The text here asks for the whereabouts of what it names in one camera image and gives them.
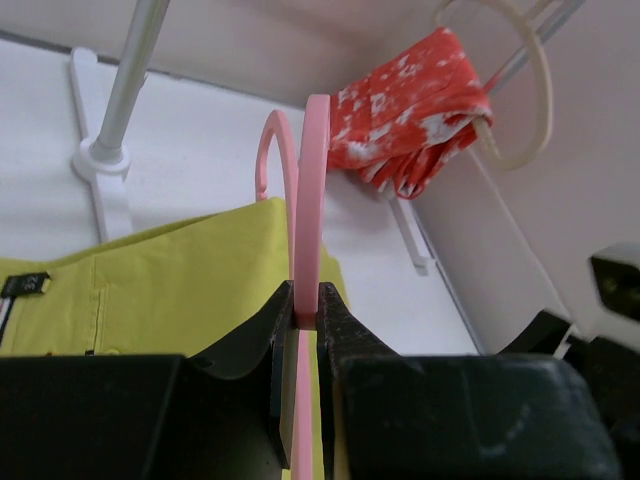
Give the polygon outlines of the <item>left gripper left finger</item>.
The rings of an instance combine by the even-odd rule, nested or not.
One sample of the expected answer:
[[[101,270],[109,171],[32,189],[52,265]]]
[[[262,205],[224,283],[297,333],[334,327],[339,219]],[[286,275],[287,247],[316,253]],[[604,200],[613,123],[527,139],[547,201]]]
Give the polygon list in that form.
[[[182,355],[8,357],[5,479],[278,479],[291,465],[293,285]]]

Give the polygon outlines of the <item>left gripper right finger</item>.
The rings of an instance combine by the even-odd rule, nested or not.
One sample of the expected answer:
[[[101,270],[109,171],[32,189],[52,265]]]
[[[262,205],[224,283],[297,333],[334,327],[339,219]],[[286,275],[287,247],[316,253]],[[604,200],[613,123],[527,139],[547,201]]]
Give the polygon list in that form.
[[[319,288],[328,479],[619,479],[589,388],[548,355],[403,356]]]

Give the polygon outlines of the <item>yellow-green trousers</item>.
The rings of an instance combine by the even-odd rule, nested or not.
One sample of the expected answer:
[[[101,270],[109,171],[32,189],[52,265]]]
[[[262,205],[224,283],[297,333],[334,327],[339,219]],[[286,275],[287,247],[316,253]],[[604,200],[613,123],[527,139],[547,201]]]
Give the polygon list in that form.
[[[6,258],[3,277],[46,272],[51,283],[2,313],[1,352],[194,354],[257,312],[289,267],[279,198],[48,262]]]

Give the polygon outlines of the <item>pink plastic hanger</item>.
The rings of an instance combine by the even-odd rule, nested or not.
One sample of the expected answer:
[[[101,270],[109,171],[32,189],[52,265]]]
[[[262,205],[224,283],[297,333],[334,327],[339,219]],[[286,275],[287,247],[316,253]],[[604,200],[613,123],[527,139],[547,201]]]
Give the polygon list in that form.
[[[299,334],[293,421],[291,477],[313,477],[313,427],[309,332],[319,310],[322,227],[327,156],[330,143],[330,97],[310,96],[304,112],[300,150],[290,123],[280,110],[264,124],[255,164],[255,198],[267,198],[267,158],[276,140],[282,164],[287,210],[289,274],[293,280],[294,319]]]

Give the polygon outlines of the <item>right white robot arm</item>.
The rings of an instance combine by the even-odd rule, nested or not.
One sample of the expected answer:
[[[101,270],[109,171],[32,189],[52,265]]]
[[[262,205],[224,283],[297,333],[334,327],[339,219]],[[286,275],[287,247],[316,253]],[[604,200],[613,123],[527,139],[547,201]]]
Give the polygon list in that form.
[[[588,326],[547,309],[504,353],[553,355],[586,381],[626,479],[639,477],[639,244],[622,242],[588,260],[601,318]]]

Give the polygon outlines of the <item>beige wooden hanger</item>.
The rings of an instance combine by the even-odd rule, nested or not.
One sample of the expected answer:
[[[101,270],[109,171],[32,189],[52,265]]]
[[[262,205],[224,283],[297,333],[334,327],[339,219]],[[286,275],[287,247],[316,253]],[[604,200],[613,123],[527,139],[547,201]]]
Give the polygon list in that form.
[[[494,93],[503,87],[525,64],[532,69],[535,87],[535,126],[532,139],[523,152],[504,156],[498,148],[489,122],[483,118],[472,121],[473,129],[488,162],[501,170],[519,169],[532,162],[544,151],[553,130],[553,86],[551,70],[543,44],[566,24],[582,1],[538,1],[525,12],[512,1],[478,0],[477,3],[497,13],[511,25],[520,39],[520,48],[484,85],[486,93]],[[555,9],[537,27],[532,22],[550,5]]]

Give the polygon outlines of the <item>white clothes rack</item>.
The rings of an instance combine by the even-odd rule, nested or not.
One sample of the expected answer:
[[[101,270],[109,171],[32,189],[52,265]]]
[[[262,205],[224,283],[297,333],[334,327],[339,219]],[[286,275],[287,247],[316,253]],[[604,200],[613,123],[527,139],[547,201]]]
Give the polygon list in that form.
[[[131,155],[124,137],[168,7],[168,0],[136,2],[108,96],[102,90],[97,54],[76,47],[70,55],[69,72],[81,133],[72,167],[90,186],[102,242],[133,232],[125,187]]]

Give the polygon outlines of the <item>red white patterned garment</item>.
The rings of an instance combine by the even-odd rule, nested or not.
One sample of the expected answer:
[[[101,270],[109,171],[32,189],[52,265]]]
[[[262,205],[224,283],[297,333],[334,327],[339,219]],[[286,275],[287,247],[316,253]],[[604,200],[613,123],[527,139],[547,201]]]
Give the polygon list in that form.
[[[328,166],[418,197],[492,121],[488,94],[454,33],[439,27],[331,97]]]

